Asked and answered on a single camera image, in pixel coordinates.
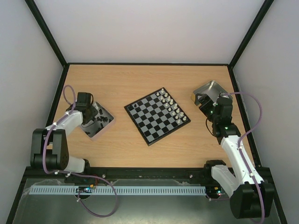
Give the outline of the black aluminium frame rail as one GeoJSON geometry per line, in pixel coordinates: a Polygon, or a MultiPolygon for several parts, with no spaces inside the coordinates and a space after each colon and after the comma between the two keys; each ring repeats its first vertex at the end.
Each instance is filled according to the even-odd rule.
{"type": "MultiPolygon", "coordinates": [[[[216,185],[216,181],[211,177],[206,168],[99,168],[89,169],[91,175],[104,178],[108,181],[117,180],[175,180],[178,182],[188,182],[190,184],[216,185]]],[[[87,184],[94,183],[94,178],[77,177],[71,175],[65,177],[64,174],[46,174],[42,170],[27,167],[22,181],[27,179],[62,179],[66,183],[87,184]]]]}

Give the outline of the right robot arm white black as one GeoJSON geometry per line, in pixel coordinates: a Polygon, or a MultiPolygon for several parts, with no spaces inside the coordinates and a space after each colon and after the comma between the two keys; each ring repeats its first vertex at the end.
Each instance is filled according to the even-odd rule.
{"type": "Polygon", "coordinates": [[[259,175],[252,165],[238,127],[232,122],[233,101],[228,93],[220,93],[214,102],[207,94],[197,93],[194,103],[212,122],[213,136],[224,149],[233,173],[221,161],[208,161],[205,169],[207,182],[217,181],[229,196],[230,208],[235,218],[249,218],[262,224],[269,216],[274,197],[274,187],[259,175]]]}

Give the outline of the yellow empty tin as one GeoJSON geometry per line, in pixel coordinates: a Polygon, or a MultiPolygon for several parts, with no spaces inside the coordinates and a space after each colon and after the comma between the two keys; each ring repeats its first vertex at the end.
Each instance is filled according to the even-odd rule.
{"type": "Polygon", "coordinates": [[[195,101],[196,93],[204,93],[211,98],[214,102],[216,102],[217,98],[221,93],[228,93],[224,88],[222,88],[216,81],[211,80],[210,82],[204,84],[203,86],[195,89],[191,94],[191,100],[195,101]]]}

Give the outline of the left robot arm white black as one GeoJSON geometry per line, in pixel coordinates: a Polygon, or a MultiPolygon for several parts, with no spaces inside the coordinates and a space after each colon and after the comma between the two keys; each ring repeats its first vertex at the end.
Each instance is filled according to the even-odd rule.
{"type": "Polygon", "coordinates": [[[63,117],[32,134],[30,165],[43,169],[46,174],[84,174],[90,170],[87,159],[69,154],[67,136],[78,126],[85,125],[97,114],[93,106],[93,95],[79,92],[75,103],[65,111],[63,117]]]}

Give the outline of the pink tin with black pieces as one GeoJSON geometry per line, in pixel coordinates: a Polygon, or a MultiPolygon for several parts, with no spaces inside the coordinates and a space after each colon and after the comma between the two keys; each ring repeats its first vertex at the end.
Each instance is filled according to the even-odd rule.
{"type": "Polygon", "coordinates": [[[79,128],[91,141],[96,141],[115,123],[115,118],[98,102],[93,102],[93,107],[97,114],[88,123],[80,125],[79,128]]]}

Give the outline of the black grey chess board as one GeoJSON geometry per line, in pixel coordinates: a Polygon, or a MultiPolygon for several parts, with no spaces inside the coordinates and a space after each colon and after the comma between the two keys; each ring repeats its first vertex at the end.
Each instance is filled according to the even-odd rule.
{"type": "Polygon", "coordinates": [[[148,146],[151,146],[191,122],[190,118],[171,94],[165,88],[164,93],[161,93],[161,89],[162,88],[124,106],[125,111],[128,113],[148,146]],[[171,100],[173,99],[172,105],[170,105],[170,101],[167,100],[168,97],[164,97],[166,93],[168,93],[168,97],[171,97],[171,100]],[[161,96],[165,99],[165,103],[160,99],[161,96]],[[178,108],[174,110],[175,104],[177,104],[180,109],[179,113],[176,113],[178,108]]]}

